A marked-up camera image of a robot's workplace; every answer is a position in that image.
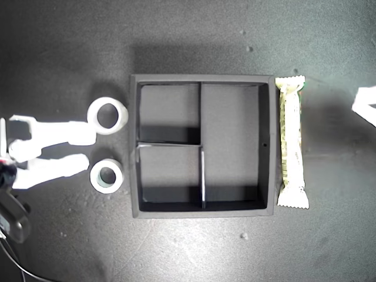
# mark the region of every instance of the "white roll of tape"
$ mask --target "white roll of tape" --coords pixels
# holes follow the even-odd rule
[[[114,126],[105,128],[100,125],[98,121],[98,112],[104,105],[111,104],[118,112],[118,119]],[[96,132],[101,135],[109,135],[121,130],[121,128],[128,122],[128,110],[118,100],[110,97],[101,97],[96,99],[88,109],[88,124],[94,126]]]
[[[115,182],[113,184],[106,183],[100,176],[100,171],[103,168],[111,169],[115,174]],[[90,171],[90,182],[95,190],[103,194],[111,194],[117,191],[124,181],[124,173],[122,165],[113,159],[104,159],[97,162]]]

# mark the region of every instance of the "small hole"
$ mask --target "small hole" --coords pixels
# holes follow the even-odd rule
[[[113,170],[110,169],[109,167],[104,167],[103,169],[101,169],[99,175],[100,175],[100,178],[108,185],[112,185],[115,183],[115,180],[116,180],[115,172],[113,172]]]
[[[30,213],[31,212],[31,207],[28,205],[28,204],[23,204],[24,206],[24,209],[26,210],[27,213]]]
[[[98,111],[98,122],[105,128],[112,128],[118,121],[118,110],[111,105],[105,104]]]

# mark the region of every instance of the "white wrapper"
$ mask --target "white wrapper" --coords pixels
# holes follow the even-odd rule
[[[376,86],[360,87],[355,97],[352,110],[367,122],[376,126],[376,109],[371,105],[376,104]]]
[[[306,78],[276,78],[280,89],[281,157],[284,188],[278,197],[278,205],[309,208],[304,191],[303,158],[301,155],[300,97],[298,91]]]

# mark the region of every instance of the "black cable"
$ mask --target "black cable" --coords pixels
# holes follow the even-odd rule
[[[6,245],[8,246],[8,248],[10,249],[12,255],[16,258],[17,262],[19,262],[19,257],[16,255],[15,250],[12,248],[12,246],[9,244],[9,242],[6,239],[4,241],[5,241]],[[26,282],[24,272],[22,270],[20,270],[20,272],[21,272],[22,281]]]
[[[4,246],[4,243],[3,241],[5,241],[6,243],[8,243],[6,240],[2,239],[0,240],[0,246],[1,248],[3,249],[4,253],[6,254],[6,256],[21,270],[23,271],[24,273],[26,273],[28,276],[31,276],[39,281],[42,281],[42,282],[57,282],[55,280],[50,280],[50,279],[47,279],[47,278],[43,278],[43,277],[40,277],[38,275],[35,275],[34,273],[31,273],[30,271],[24,269],[13,257],[12,255],[9,253],[9,251],[6,249],[6,247]]]

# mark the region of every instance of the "tray divider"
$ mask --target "tray divider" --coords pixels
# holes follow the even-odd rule
[[[201,147],[201,145],[194,145],[194,144],[186,144],[186,143],[173,143],[173,142],[145,142],[145,141],[138,141],[137,147],[153,147],[153,146],[159,146],[159,147]]]
[[[200,183],[201,183],[201,204],[202,209],[206,209],[206,186],[205,186],[205,154],[203,147],[203,126],[202,126],[202,116],[203,116],[203,106],[202,106],[202,82],[199,83],[199,121],[200,121]]]

